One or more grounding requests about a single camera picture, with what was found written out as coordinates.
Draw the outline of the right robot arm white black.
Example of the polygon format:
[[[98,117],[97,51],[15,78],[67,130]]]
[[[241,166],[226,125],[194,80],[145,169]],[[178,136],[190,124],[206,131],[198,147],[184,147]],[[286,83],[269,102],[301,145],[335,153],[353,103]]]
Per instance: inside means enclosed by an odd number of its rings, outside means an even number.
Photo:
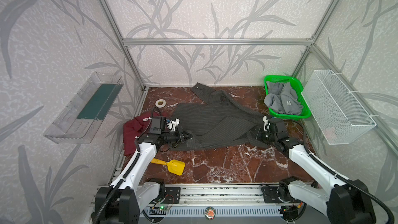
[[[386,212],[386,222],[395,222],[391,209],[370,194],[362,181],[341,175],[315,156],[305,140],[290,137],[285,120],[268,115],[263,122],[257,140],[275,147],[314,179],[312,185],[296,177],[281,180],[276,191],[279,201],[299,200],[326,216],[332,224],[374,224],[377,219],[373,203],[376,203]]]

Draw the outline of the dark grey striped shirt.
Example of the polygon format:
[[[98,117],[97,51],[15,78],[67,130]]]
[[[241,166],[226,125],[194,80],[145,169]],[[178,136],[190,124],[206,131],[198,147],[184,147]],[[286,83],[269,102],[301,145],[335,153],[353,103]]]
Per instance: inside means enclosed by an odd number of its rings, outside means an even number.
[[[192,138],[182,141],[174,150],[191,151],[223,148],[249,143],[269,148],[261,140],[264,115],[242,106],[224,90],[197,83],[191,91],[204,104],[179,103],[171,118]]]

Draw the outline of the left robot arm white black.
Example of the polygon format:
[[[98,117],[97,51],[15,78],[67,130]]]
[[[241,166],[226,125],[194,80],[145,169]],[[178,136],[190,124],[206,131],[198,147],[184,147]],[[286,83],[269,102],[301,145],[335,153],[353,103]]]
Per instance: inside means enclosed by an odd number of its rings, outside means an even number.
[[[169,172],[182,175],[185,163],[178,160],[164,162],[156,159],[164,145],[178,145],[190,139],[178,118],[149,117],[147,129],[135,139],[136,151],[121,174],[108,187],[101,187],[95,196],[92,213],[94,224],[136,224],[144,209],[152,202],[165,199],[163,180],[152,179],[139,183],[150,164],[167,166]]]

